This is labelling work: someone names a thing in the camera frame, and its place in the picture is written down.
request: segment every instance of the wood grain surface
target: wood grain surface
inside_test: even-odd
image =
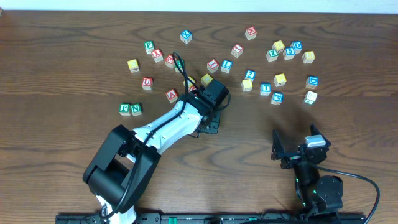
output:
[[[255,26],[257,37],[244,30]],[[193,40],[185,45],[180,33]],[[206,63],[233,61],[213,77],[232,93],[217,135],[184,137],[162,155],[137,208],[165,213],[293,210],[302,204],[292,170],[271,160],[272,130],[296,147],[315,123],[331,141],[322,166],[371,178],[381,201],[371,223],[398,222],[398,17],[354,14],[217,14],[161,12],[5,11],[0,17],[0,223],[54,223],[59,213],[100,208],[83,171],[108,133],[150,123],[173,107],[165,92],[183,92],[183,78],[144,50],[153,40],[178,52],[200,81]],[[301,55],[268,63],[266,50],[301,40]],[[240,58],[231,55],[239,43]],[[131,74],[127,61],[138,59]],[[245,71],[257,72],[242,92]],[[285,73],[280,106],[259,96],[261,82]],[[303,98],[309,75],[320,78],[317,102]],[[154,79],[143,90],[143,77]],[[122,102],[143,115],[122,117]],[[376,196],[362,180],[344,181],[342,212],[368,214]]]

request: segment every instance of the wooden table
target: wooden table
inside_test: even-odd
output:
[[[244,30],[255,26],[257,37]],[[184,29],[193,32],[185,45]],[[293,170],[271,160],[272,130],[297,147],[315,123],[331,141],[322,166],[371,178],[381,201],[371,223],[398,217],[398,17],[353,14],[217,14],[168,12],[5,11],[0,17],[0,217],[1,223],[53,223],[63,213],[100,208],[83,171],[108,133],[123,124],[150,123],[173,107],[165,92],[183,92],[183,78],[154,63],[144,50],[153,40],[165,55],[177,51],[200,81],[206,63],[233,61],[230,74],[213,77],[232,93],[217,135],[185,137],[162,155],[137,208],[173,213],[262,212],[302,206]],[[301,40],[316,60],[300,55],[273,63],[266,50]],[[244,47],[231,55],[235,43]],[[127,61],[138,59],[131,74]],[[242,92],[245,71],[257,72]],[[261,82],[285,73],[276,90],[280,106],[259,96]],[[317,102],[303,103],[305,80],[320,78]],[[143,77],[154,78],[152,91]],[[122,117],[122,102],[142,103],[143,115]],[[368,214],[372,185],[342,177],[341,211]]]

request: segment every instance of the white wall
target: white wall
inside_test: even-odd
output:
[[[5,10],[398,14],[398,0],[0,0],[0,7]]]

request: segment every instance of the white background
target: white background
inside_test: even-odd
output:
[[[5,10],[398,14],[398,0],[0,0],[0,7]]]

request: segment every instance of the toy block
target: toy block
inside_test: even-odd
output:
[[[204,76],[201,78],[201,83],[202,83],[205,87],[207,87],[211,81],[213,81],[213,78],[212,78],[209,74],[206,74],[206,75],[204,75]]]
[[[216,59],[213,59],[207,63],[207,69],[211,73],[214,73],[218,70],[218,62],[216,61]]]
[[[304,103],[314,104],[315,100],[317,100],[317,96],[318,96],[317,93],[308,91],[307,94],[305,95]]]
[[[138,116],[141,114],[142,114],[142,111],[141,111],[141,106],[139,105],[139,103],[136,103],[135,105],[131,105],[131,115]]]
[[[179,67],[179,68],[181,69],[181,71],[182,71],[182,65],[185,65],[184,60],[182,60],[182,64],[181,64],[180,60],[176,60],[175,63],[178,65],[178,67]],[[177,66],[175,67],[175,72],[180,72],[180,71],[178,70]]]
[[[174,68],[174,61],[172,55],[168,55],[167,58],[164,60],[164,62],[166,63],[167,67]]]
[[[292,42],[292,45],[290,45],[290,47],[293,47],[295,54],[300,53],[301,50],[303,49],[303,45],[301,44],[301,41]]]
[[[271,93],[271,84],[265,83],[260,86],[260,96],[268,96]]]
[[[196,88],[194,85],[192,85],[192,86],[189,88],[188,92],[191,92],[191,91],[196,90],[196,89],[197,89],[197,88]]]
[[[130,105],[127,103],[120,104],[119,113],[122,116],[130,116]]]
[[[182,42],[187,44],[192,40],[192,34],[188,30],[184,30],[184,31],[182,31],[180,38],[181,38]]]
[[[130,61],[127,62],[127,64],[129,65],[131,73],[139,72],[139,66],[138,66],[137,59],[130,60]]]
[[[196,81],[192,77],[188,77],[188,78],[191,79],[191,81],[196,84]],[[193,86],[193,84],[190,81],[188,81],[188,89],[191,88],[191,86]]]
[[[304,63],[312,63],[315,60],[315,54],[311,52],[304,52],[303,54],[303,62]]]
[[[251,80],[251,82],[253,82],[255,77],[256,77],[256,72],[253,70],[248,70],[248,71],[246,71],[246,75],[244,76],[244,79],[248,79],[248,80]]]
[[[238,58],[239,56],[241,56],[242,53],[243,53],[243,47],[240,46],[239,44],[236,44],[236,45],[232,48],[231,54],[234,55],[236,58]]]
[[[318,86],[318,77],[309,76],[305,84],[305,87],[309,89],[315,89],[317,86]]]
[[[154,50],[151,54],[156,63],[163,60],[162,52],[159,49]]]
[[[272,45],[272,49],[276,50],[276,52],[280,54],[284,51],[285,45],[281,40],[279,40]]]
[[[285,60],[293,59],[294,55],[295,55],[295,53],[294,53],[294,49],[293,48],[291,48],[291,47],[286,47],[285,48],[284,54],[283,54]]]
[[[173,103],[178,99],[177,92],[175,92],[174,89],[168,91],[166,93],[166,96],[170,103]]]
[[[272,95],[272,100],[271,100],[271,104],[273,105],[279,105],[282,103],[282,101],[284,100],[284,95],[283,93],[274,93]]]
[[[242,81],[242,90],[250,91],[251,89],[253,89],[253,83],[251,82],[251,80],[243,80]]]
[[[143,78],[142,79],[142,88],[145,90],[152,90],[152,85],[154,84],[153,79],[151,78]]]
[[[144,47],[145,47],[145,51],[147,52],[147,54],[150,54],[151,52],[153,52],[155,50],[154,42],[151,40],[145,42]]]
[[[278,59],[278,52],[274,49],[267,51],[267,60],[268,62],[273,62]]]
[[[248,40],[256,38],[257,31],[254,27],[247,28],[244,35]]]
[[[229,60],[224,60],[222,66],[221,66],[221,71],[225,73],[229,73],[232,68],[232,61]]]
[[[275,84],[276,87],[285,85],[285,83],[286,83],[285,74],[279,74],[279,75],[275,76],[274,84]]]

